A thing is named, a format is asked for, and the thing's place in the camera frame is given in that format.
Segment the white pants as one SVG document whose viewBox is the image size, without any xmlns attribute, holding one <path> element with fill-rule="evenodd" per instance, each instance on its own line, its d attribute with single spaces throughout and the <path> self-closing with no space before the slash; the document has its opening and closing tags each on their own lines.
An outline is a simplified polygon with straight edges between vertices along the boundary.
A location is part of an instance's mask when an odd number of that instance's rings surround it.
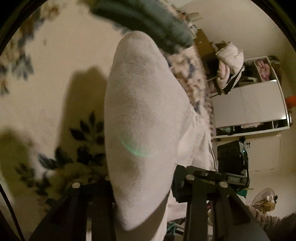
<svg viewBox="0 0 296 241">
<path fill-rule="evenodd" d="M 163 240 L 186 205 L 171 194 L 177 165 L 214 170 L 211 134 L 154 41 L 131 32 L 119 42 L 104 102 L 109 178 L 118 240 Z"/>
</svg>

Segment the black box device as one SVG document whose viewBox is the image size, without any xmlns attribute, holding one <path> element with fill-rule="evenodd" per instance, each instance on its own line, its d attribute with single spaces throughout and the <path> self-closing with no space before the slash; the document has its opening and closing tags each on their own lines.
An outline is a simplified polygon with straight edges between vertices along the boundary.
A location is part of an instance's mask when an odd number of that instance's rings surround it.
<svg viewBox="0 0 296 241">
<path fill-rule="evenodd" d="M 249 187 L 249 159 L 245 137 L 219 145 L 218 172 L 225 175 L 226 182 L 235 192 Z"/>
</svg>

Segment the small white fan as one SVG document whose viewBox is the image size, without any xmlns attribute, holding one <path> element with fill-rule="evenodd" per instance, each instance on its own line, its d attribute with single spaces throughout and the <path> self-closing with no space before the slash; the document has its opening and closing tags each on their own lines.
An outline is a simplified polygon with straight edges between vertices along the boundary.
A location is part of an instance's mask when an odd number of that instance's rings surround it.
<svg viewBox="0 0 296 241">
<path fill-rule="evenodd" d="M 254 198 L 251 206 L 263 214 L 274 211 L 278 201 L 278 196 L 271 188 L 265 188 L 260 191 Z"/>
</svg>

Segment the white storage cabinet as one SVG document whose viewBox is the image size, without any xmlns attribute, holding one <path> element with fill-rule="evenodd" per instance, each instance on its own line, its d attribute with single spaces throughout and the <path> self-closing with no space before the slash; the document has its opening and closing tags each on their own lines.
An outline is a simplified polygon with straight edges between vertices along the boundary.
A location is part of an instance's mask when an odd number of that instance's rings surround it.
<svg viewBox="0 0 296 241">
<path fill-rule="evenodd" d="M 291 120 L 280 80 L 268 56 L 245 60 L 241 80 L 228 94 L 214 94 L 214 143 L 245 140 L 251 172 L 277 170 L 281 132 Z"/>
</svg>

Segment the pile of white bedding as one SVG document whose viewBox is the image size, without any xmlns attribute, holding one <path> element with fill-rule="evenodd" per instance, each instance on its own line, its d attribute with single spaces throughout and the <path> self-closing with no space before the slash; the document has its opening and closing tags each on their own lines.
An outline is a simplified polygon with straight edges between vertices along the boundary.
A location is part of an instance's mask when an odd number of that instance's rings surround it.
<svg viewBox="0 0 296 241">
<path fill-rule="evenodd" d="M 216 47 L 218 48 L 216 57 L 219 60 L 216 81 L 219 90 L 228 94 L 239 82 L 245 70 L 244 53 L 232 42 L 223 41 L 216 44 Z"/>
</svg>

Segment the floral checkered fleece blanket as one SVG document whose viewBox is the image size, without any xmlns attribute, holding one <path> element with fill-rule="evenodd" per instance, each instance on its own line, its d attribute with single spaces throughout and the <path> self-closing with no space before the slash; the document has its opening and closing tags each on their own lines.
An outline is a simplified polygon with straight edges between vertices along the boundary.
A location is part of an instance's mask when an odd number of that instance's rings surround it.
<svg viewBox="0 0 296 241">
<path fill-rule="evenodd" d="M 48 1 L 1 55 L 1 184 L 14 208 L 43 208 L 109 170 L 99 138 L 106 78 L 125 30 Z"/>
</svg>

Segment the folded dark green jeans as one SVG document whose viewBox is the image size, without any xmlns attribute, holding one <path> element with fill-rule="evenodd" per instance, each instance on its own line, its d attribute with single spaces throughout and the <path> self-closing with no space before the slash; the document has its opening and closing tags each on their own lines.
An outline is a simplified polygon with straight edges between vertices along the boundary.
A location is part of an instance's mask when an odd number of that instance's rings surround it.
<svg viewBox="0 0 296 241">
<path fill-rule="evenodd" d="M 131 31 L 149 35 L 163 51 L 175 54 L 190 48 L 194 41 L 185 23 L 158 1 L 94 1 L 91 12 Z"/>
</svg>

